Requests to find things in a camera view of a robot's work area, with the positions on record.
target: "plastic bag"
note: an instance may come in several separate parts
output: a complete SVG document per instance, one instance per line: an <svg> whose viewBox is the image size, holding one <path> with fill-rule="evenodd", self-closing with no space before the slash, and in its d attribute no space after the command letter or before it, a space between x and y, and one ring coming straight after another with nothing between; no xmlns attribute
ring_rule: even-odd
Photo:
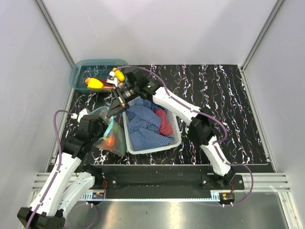
<svg viewBox="0 0 305 229"><path fill-rule="evenodd" d="M102 106L90 113L100 116L109 125L104 136L93 145L99 149L109 150L114 154L124 156L127 149L124 130L114 121L113 117L107 118L108 110L108 107Z"/></svg>

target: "black marble surface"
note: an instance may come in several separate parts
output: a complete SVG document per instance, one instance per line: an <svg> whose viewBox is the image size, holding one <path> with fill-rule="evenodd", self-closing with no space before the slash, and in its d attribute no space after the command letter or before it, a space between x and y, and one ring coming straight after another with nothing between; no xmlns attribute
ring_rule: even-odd
<svg viewBox="0 0 305 229"><path fill-rule="evenodd" d="M266 157L258 134L254 116L246 95L243 80L237 65L146 65L143 66L160 75L167 87L187 102L206 106L214 117L221 120L228 131L228 139L221 148L232 163L266 164ZM94 110L110 105L111 94L74 92L70 111L78 113L83 108ZM188 140L188 127L178 119L182 143L177 148L145 154L126 153L119 157L95 147L83 160L84 164L208 164L200 147ZM122 115L115 120L122 126ZM77 122L68 117L63 138L76 128ZM222 136L218 125L216 135Z"/></svg>

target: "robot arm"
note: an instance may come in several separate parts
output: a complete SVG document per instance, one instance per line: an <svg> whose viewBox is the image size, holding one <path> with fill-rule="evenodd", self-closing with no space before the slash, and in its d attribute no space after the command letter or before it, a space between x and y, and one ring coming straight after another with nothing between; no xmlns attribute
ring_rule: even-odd
<svg viewBox="0 0 305 229"><path fill-rule="evenodd" d="M204 121L208 120L201 120L198 119L200 114L197 114L194 111L200 111L200 107L194 106L192 104L187 103L180 97L176 96L172 92L169 92L170 96L167 95L165 88L160 87L156 94L152 96L152 100L155 104L165 107L166 109L173 112L176 116L182 118L182 120L190 127L189 132L194 132L196 129L201 128L202 132L204 131L204 128L200 126L203 124L204 126L208 127L207 132L211 132L210 135L206 138L206 141L201 141L199 138L200 130L196 131L195 133L190 133L188 137L191 141L194 143L200 145L200 148L203 149L207 157L209 158L211 165L213 166L214 173L217 175L220 175L224 177L228 172L230 171L231 167L227 164L225 164L222 159L218 156L215 147L217 147L218 151L220 152L223 159L225 159L224 153L219 147L218 143L214 143L217 139L216 136L213 134L212 125L209 123L204 123ZM172 98L175 98L176 100L181 101L184 105L187 105L187 107L190 107L190 109L187 109L185 106L181 105L180 103L176 102Z"/></svg>
<svg viewBox="0 0 305 229"><path fill-rule="evenodd" d="M90 151L92 144L107 128L107 124L100 117L89 115L86 109L82 110L78 117L80 125L75 135L68 136L62 142L60 167L58 167L60 162L58 157L39 195L29 208L19 210L17 217L23 226L28 224L36 210L30 222L31 229L62 229L65 218L82 194L90 188L98 188L102 185L102 170L87 165L74 183L66 188L72 174Z"/></svg>
<svg viewBox="0 0 305 229"><path fill-rule="evenodd" d="M136 66L129 67L125 74L130 86L112 90L112 101L108 115L113 116L123 112L129 107L128 102L137 96L167 108L186 122L189 126L188 138L204 150L214 173L220 176L226 184L229 184L235 173L229 165L224 163L226 158L219 145L214 143L216 141L214 125L207 117L195 112L210 113L210 111L189 104L172 92L166 91L160 82L149 81Z"/></svg>

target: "gray plastic basket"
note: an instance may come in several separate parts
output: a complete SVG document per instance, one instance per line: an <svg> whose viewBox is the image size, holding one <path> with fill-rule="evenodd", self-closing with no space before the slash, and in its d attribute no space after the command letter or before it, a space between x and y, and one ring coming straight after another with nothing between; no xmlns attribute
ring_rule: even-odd
<svg viewBox="0 0 305 229"><path fill-rule="evenodd" d="M131 100L128 102L130 106L134 105L134 100ZM135 151L132 143L129 138L129 133L127 129L127 125L129 123L128 116L126 112L123 113L123 122L124 122L124 131L125 131L125 138L126 138L126 144L127 144L127 151L131 154L149 154L149 153L154 153L162 150L167 150L171 148L176 148L178 145L181 144L181 135L180 135L180 130L178 126L178 122L176 119L176 115L173 114L171 111L166 112L166 119L167 121L171 124L171 127L173 129L173 133L169 135L169 137L173 137L174 140L167 146L159 147L159 148L153 148L153 149L146 149L142 151Z"/></svg>

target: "red cloth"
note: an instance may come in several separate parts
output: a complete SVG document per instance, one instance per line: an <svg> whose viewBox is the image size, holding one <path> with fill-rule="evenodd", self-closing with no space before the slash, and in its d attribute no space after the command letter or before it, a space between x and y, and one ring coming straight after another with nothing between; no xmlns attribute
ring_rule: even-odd
<svg viewBox="0 0 305 229"><path fill-rule="evenodd" d="M168 136L173 132L171 124L166 119L166 112L163 109L155 110L155 114L161 118L161 125L158 134Z"/></svg>

